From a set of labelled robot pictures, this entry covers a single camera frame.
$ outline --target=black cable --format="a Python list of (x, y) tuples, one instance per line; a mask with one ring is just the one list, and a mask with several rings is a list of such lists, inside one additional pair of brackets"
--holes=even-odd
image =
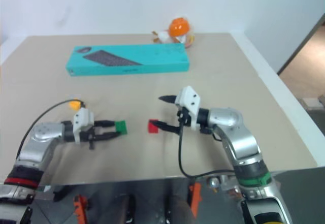
[(215, 171), (211, 171), (211, 172), (206, 172), (206, 173), (202, 173), (199, 175), (189, 175), (187, 174), (182, 166), (182, 140), (183, 140), (183, 128), (184, 128), (184, 124), (183, 122), (180, 122), (179, 124), (179, 144), (178, 144), (178, 165), (179, 165), (179, 169), (181, 170), (181, 172), (183, 173), (183, 175), (187, 178), (190, 179), (195, 179), (195, 178), (199, 178), (199, 177), (204, 177), (204, 176), (208, 176), (211, 174), (218, 174), (218, 173), (233, 173), (233, 170), (215, 170)]
[(44, 111), (38, 118), (36, 118), (36, 120), (30, 125), (29, 129), (27, 130), (27, 132), (25, 133), (24, 137), (22, 138), (21, 140), (21, 143), (19, 145), (19, 148), (18, 148), (18, 151), (17, 151), (17, 155), (16, 155), (16, 159), (19, 157), (20, 155), (20, 151), (22, 149), (22, 146), (29, 134), (29, 132), (31, 131), (31, 129), (34, 127), (34, 125), (46, 114), (48, 113), (50, 110), (52, 110), (53, 108), (59, 106), (59, 105), (62, 105), (64, 103), (67, 103), (67, 102), (71, 102), (71, 101), (79, 101), (81, 103), (81, 107), (85, 107), (85, 103), (81, 100), (78, 100), (78, 99), (71, 99), (71, 100), (66, 100), (66, 101), (62, 101), (62, 102), (59, 102), (57, 104), (55, 104), (54, 106), (50, 107), (49, 109), (47, 109), (46, 111)]

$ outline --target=white wall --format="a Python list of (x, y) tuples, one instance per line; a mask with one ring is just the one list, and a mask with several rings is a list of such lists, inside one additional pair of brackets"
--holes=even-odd
[(249, 0), (3, 0), (9, 35), (150, 33), (186, 15), (199, 32), (242, 29)]
[(325, 12), (325, 0), (254, 0), (245, 34), (275, 72)]
[(196, 32), (244, 31), (277, 71), (325, 0), (1, 0), (2, 38), (150, 33), (185, 15)]

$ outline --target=beige table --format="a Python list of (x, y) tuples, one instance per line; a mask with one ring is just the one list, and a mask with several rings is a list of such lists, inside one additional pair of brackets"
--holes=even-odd
[[(62, 144), (43, 184), (94, 183), (180, 176), (178, 136), (147, 133), (157, 118), (176, 125), (175, 106), (158, 100), (191, 85), (202, 107), (242, 112), (271, 171), (315, 167), (316, 162), (229, 34), (197, 35), (187, 50), (188, 72), (70, 77), (65, 64), (75, 46), (148, 44), (149, 35), (29, 37), (2, 67), (0, 180), (9, 173), (30, 123), (56, 102), (80, 98), (96, 119), (126, 120), (128, 135), (95, 144)], [(43, 121), (72, 119), (62, 106)], [(220, 143), (185, 129), (183, 164), (188, 173), (230, 169)]]

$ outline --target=keyboard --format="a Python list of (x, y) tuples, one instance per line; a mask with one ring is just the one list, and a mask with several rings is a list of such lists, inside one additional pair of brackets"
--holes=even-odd
[(124, 59), (120, 56), (113, 55), (104, 50), (99, 50), (89, 55), (83, 56), (85, 59), (92, 60), (103, 64), (105, 66), (114, 67), (114, 66), (138, 66), (142, 65), (140, 63)]

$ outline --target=orange toy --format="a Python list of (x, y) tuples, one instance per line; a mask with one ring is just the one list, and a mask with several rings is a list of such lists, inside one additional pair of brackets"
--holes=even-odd
[(188, 21), (183, 17), (174, 19), (172, 23), (169, 25), (169, 35), (171, 37), (185, 35), (188, 32), (189, 32), (189, 24)]
[(194, 42), (194, 35), (186, 18), (178, 17), (173, 19), (169, 28), (160, 32), (152, 32), (155, 35), (155, 43), (170, 44), (181, 43), (185, 47), (191, 46)]

